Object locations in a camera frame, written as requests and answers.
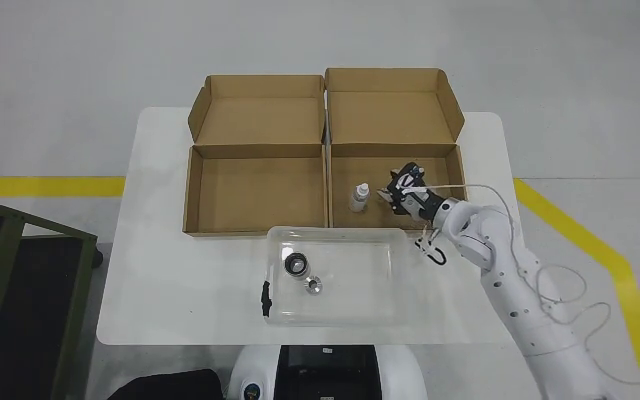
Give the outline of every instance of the yellow floor line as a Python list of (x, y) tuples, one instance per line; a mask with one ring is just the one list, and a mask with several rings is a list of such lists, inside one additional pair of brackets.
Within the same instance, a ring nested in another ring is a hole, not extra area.
[(640, 366), (640, 290), (629, 261), (529, 185), (520, 179), (513, 183), (520, 203), (609, 271)]
[(123, 176), (2, 176), (0, 197), (119, 197)]
[[(119, 197), (124, 183), (120, 176), (5, 176), (0, 177), (0, 197)], [(529, 185), (514, 179), (514, 186), (520, 203), (609, 271), (640, 365), (640, 290), (631, 264)]]

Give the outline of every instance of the plastic bottle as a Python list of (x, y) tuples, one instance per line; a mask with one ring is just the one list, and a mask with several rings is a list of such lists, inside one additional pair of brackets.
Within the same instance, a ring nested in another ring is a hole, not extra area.
[(360, 184), (353, 189), (349, 201), (349, 209), (353, 212), (361, 212), (369, 199), (369, 185)]

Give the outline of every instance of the cardboard box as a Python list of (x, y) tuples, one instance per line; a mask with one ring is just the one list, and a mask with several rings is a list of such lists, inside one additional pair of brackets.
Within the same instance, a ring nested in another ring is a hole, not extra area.
[(209, 76), (189, 114), (183, 231), (326, 227), (322, 76)]
[[(331, 138), (330, 226), (422, 229), (397, 216), (375, 190), (389, 171), (414, 161), (431, 185), (463, 184), (456, 139), (464, 125), (458, 102), (442, 70), (330, 68), (325, 74)], [(354, 187), (367, 182), (371, 197), (362, 213), (349, 210)], [(437, 190), (466, 198), (464, 189)]]

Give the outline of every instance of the concrete floor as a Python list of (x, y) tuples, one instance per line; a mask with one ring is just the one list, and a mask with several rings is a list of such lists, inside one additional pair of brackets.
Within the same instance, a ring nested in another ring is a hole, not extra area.
[[(465, 111), (501, 116), (512, 170), (629, 259), (640, 276), (640, 4), (636, 0), (287, 2), (6, 0), (0, 4), (0, 174), (124, 175), (139, 112), (187, 106), (210, 73), (437, 66)], [(88, 230), (108, 253), (118, 199), (0, 199)], [(521, 207), (527, 244), (616, 304), (606, 272)], [(95, 272), (69, 398), (210, 366), (236, 347), (113, 347), (95, 340), (107, 268)], [(640, 379), (619, 310), (594, 340)], [(600, 320), (587, 315), (578, 332)], [(539, 398), (509, 346), (417, 346), (432, 399)], [(638, 387), (621, 387), (639, 398)]]

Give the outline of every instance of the transparent container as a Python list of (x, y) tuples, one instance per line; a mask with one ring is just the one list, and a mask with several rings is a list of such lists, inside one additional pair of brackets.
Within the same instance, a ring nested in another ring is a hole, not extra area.
[(272, 301), (268, 323), (348, 326), (407, 321), (404, 231), (274, 227), (267, 242), (266, 280)]

